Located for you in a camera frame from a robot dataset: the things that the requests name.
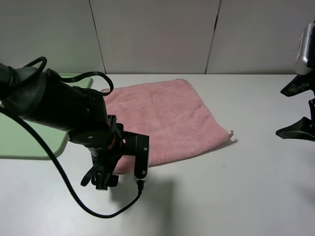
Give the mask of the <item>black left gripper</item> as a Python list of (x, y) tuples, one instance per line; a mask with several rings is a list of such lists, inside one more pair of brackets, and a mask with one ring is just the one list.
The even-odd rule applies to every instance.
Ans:
[(108, 190), (116, 187), (118, 175), (113, 172), (123, 154), (123, 138), (121, 132), (124, 125), (117, 122), (115, 115), (109, 115), (109, 125), (81, 129), (68, 132), (69, 141), (86, 147), (92, 156), (92, 162), (98, 163), (92, 177), (96, 190)]

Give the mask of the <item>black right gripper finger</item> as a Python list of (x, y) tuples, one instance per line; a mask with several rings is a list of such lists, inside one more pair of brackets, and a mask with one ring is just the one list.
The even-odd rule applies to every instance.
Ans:
[(289, 84), (282, 90), (281, 94), (292, 97), (300, 93), (311, 90), (315, 92), (315, 74), (297, 75)]
[(303, 117), (298, 122), (276, 131), (282, 139), (315, 141), (315, 125), (309, 118)]

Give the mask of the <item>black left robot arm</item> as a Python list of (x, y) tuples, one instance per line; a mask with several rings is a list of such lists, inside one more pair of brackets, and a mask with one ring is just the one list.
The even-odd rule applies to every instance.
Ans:
[(14, 69), (0, 67), (0, 100), (6, 111), (22, 120), (66, 132), (72, 143), (91, 152), (93, 166), (81, 185), (107, 190), (118, 184), (114, 169), (123, 155), (123, 125), (109, 115), (105, 93), (76, 85), (94, 72), (63, 78), (34, 63)]

